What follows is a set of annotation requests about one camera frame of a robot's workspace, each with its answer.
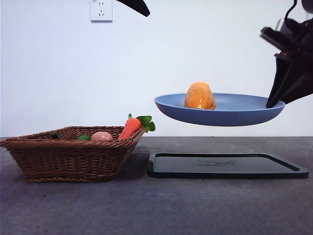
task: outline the black cutting board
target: black cutting board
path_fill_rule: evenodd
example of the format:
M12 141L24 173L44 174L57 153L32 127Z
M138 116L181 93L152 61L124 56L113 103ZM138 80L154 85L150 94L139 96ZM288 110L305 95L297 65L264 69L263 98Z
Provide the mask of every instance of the black cutting board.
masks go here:
M304 179L307 169L268 154L151 153L147 173L158 178Z

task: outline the basket rim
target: basket rim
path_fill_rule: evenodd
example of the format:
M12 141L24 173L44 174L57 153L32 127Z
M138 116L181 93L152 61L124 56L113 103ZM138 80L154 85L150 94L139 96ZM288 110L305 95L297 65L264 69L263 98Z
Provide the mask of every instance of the basket rim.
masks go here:
M122 139L122 140L109 140L109 141L80 141L80 140L49 140L49 139L41 139L41 138L37 138L37 139L28 139L27 137L30 137L32 135L40 135L40 134L44 134L47 132L52 132L52 131L60 131L63 129L70 129L70 128L123 128L123 126L68 126L68 127L64 127L64 128L60 128L60 129L56 129L56 130L50 130L50 131L45 131L45 132L39 132L36 134L31 134L31 135L25 135L25 136L18 136L18 137L9 137L6 138L2 141L0 141L0 146L4 146L6 145L6 143L13 143L13 142L24 142L24 143L29 143L29 144L40 144L40 143L49 143L49 144L56 144L56 145L61 145L61 144L68 144L68 145L75 145L77 146L78 144L84 146L84 147L102 147L102 146L108 146L111 144L117 144L117 143L121 143L121 144L128 144L128 143L132 143L134 139L136 139L139 135L139 138L143 135L144 133L144 129L141 127L140 129L138 129L135 133L133 133L130 137Z

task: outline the brown woven basket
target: brown woven basket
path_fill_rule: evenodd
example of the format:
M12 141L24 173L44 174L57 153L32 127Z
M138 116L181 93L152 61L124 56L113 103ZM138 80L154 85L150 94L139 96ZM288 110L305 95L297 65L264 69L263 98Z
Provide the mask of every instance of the brown woven basket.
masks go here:
M21 168L29 182L104 182L110 181L132 155L144 133L117 140L122 126L70 126L57 131L62 140L50 137L53 131L8 138L0 142ZM79 135L106 131L112 141L77 141Z

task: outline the table surface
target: table surface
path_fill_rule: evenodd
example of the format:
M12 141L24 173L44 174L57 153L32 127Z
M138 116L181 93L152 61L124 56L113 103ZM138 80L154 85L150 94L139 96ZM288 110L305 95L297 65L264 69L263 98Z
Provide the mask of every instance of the table surface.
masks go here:
M143 137L105 183L28 183L1 148L2 235L311 235L313 179L160 179L151 152L268 153L313 171L313 137Z

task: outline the wall socket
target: wall socket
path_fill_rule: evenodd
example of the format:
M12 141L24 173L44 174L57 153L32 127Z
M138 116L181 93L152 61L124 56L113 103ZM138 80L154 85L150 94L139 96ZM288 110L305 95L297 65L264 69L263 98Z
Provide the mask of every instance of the wall socket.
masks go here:
M90 20L93 23L112 23L112 0L90 0Z

